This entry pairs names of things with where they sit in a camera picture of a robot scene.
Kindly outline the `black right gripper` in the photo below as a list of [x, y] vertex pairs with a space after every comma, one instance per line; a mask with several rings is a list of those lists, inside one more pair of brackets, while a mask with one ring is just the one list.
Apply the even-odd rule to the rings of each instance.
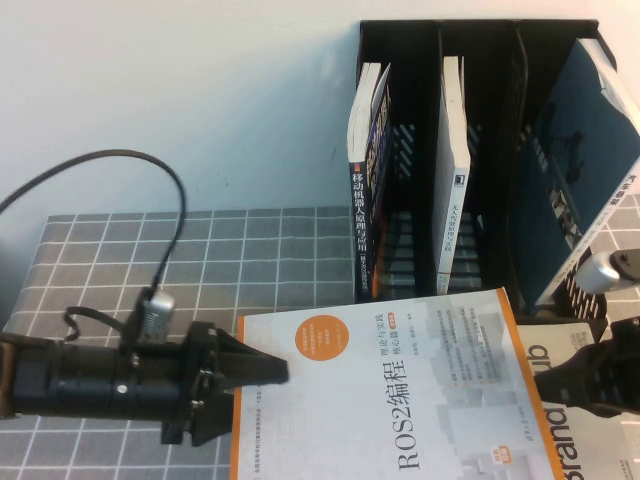
[[543, 401], [592, 408], [603, 418], [639, 414], [639, 318], [615, 321], [610, 328], [610, 339], [534, 375]]

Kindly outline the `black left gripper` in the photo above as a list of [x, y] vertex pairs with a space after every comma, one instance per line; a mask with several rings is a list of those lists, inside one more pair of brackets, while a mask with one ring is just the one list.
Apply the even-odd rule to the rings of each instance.
[[161, 443], [180, 445], [184, 433], [193, 447], [232, 431], [234, 395], [214, 388], [218, 346], [218, 388], [279, 385], [289, 381], [286, 360], [256, 350], [213, 324], [194, 322], [180, 350], [176, 406], [162, 422]]

